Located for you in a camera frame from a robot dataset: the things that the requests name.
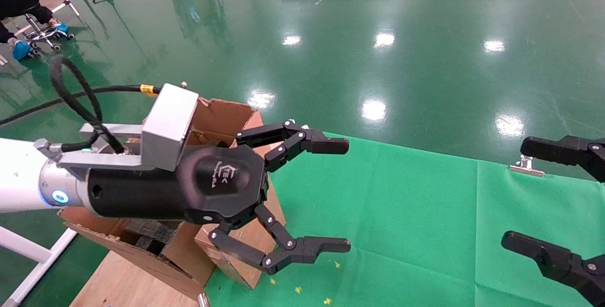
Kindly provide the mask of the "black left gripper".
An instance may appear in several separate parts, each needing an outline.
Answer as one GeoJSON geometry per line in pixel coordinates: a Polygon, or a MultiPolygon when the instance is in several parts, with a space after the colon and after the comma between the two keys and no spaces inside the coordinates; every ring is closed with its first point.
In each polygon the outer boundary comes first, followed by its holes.
{"type": "Polygon", "coordinates": [[[292,238],[262,205],[268,191],[266,172],[274,173],[302,152],[346,154],[348,139],[328,137],[292,120],[242,130],[235,139],[240,147],[188,148],[174,171],[92,169],[88,176],[91,209],[103,217],[220,223],[210,232],[210,242],[266,274],[292,263],[313,264],[323,252],[350,251],[345,238],[292,238]],[[253,150],[275,143],[264,159],[253,150]],[[277,244],[268,254],[229,236],[233,225],[246,225],[255,217],[277,244]]]}

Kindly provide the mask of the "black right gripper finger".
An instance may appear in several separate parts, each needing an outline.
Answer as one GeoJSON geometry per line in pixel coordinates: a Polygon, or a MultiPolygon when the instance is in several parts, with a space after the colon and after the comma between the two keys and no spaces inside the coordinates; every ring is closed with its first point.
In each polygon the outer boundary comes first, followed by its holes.
{"type": "Polygon", "coordinates": [[[605,181],[605,140],[565,136],[552,141],[533,136],[521,143],[521,154],[547,162],[580,166],[598,182],[605,181]]]}
{"type": "Polygon", "coordinates": [[[502,236],[505,249],[534,260],[542,276],[579,292],[593,307],[605,305],[605,255],[583,259],[566,247],[516,231],[502,236]]]}

